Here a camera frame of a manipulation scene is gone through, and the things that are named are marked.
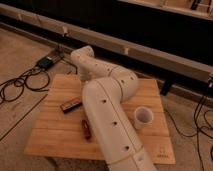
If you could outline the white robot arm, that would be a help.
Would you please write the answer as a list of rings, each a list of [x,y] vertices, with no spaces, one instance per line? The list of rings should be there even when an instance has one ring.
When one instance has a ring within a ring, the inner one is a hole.
[[[157,171],[121,103],[134,96],[138,77],[131,70],[95,58],[85,46],[70,54],[86,84],[82,103],[110,171]]]

